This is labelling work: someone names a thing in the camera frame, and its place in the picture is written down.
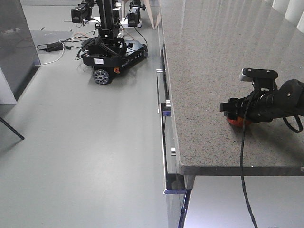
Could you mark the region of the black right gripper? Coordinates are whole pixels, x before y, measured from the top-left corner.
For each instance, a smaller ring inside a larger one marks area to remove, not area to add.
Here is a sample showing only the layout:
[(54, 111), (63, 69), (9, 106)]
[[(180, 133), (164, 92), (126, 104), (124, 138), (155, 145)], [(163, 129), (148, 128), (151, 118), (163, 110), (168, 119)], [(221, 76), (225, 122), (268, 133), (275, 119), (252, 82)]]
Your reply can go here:
[(220, 103), (220, 111), (230, 120), (246, 118), (252, 123), (271, 122), (280, 118), (280, 108), (275, 104), (278, 91), (257, 94), (252, 92), (247, 97), (230, 98), (228, 102)]

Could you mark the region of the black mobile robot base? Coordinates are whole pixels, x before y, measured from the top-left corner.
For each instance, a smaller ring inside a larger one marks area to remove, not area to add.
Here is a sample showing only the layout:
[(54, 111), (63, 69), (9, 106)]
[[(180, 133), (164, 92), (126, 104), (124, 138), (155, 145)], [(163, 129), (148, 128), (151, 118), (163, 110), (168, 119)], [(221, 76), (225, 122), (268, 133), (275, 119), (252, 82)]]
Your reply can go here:
[(148, 56), (147, 44), (119, 36), (121, 14), (114, 0), (84, 0), (71, 10), (73, 23), (92, 21), (92, 7), (98, 5), (100, 19), (95, 24), (98, 36), (83, 41), (78, 55), (93, 69), (97, 84), (106, 85), (113, 75)]

